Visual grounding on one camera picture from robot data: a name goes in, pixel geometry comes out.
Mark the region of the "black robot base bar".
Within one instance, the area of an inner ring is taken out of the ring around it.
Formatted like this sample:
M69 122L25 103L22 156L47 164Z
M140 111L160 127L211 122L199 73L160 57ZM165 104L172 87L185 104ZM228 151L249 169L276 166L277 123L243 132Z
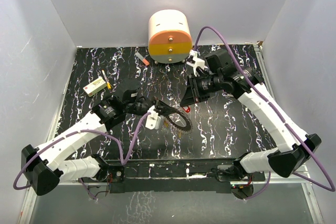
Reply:
M106 186L110 194L138 191L214 191L223 194L253 194L253 185L264 182L265 173L240 178L232 158L131 159L125 165L108 160L107 175L97 180L84 178L89 186Z

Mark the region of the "black disc with keyrings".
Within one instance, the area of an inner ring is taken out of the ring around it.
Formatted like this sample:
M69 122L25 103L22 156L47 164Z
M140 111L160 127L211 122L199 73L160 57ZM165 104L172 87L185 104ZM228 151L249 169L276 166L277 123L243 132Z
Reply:
M193 130L193 124L190 117L184 110L173 109L163 114L165 122L176 132L180 134L189 134Z

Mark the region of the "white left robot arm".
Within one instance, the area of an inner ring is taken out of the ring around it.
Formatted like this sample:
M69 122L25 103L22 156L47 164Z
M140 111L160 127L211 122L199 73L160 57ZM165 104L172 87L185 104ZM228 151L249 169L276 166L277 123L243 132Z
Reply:
M54 139L33 147L22 149L21 174L38 196L51 192L61 182L91 178L98 182L109 176L109 165L98 154L82 159L69 160L70 154L97 136L107 137L117 143L122 165L129 160L142 123L147 129L158 129L161 119L168 119L180 110L157 98L148 98L139 93L140 85L133 80L120 83L114 92L105 94L101 101L72 127ZM139 115L127 154L121 142L108 134L122 123L127 114Z

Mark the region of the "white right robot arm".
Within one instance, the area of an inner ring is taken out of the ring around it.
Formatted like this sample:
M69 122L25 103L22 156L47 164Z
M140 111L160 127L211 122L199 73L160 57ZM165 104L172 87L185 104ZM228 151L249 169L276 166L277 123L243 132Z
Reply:
M225 91L253 113L276 143L271 150L250 152L235 160L234 174L238 179L247 180L254 172L275 172L287 178L321 144L317 134L307 134L285 115L253 68L238 71L227 50L213 51L204 60L191 50L186 63L193 68L193 74L187 77L181 107L204 102L212 93Z

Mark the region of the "red key tag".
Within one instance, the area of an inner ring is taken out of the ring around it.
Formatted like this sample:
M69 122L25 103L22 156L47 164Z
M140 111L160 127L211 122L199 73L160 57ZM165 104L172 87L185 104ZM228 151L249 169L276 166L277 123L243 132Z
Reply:
M190 113L191 108L189 106L183 106L182 109L186 112L186 113Z

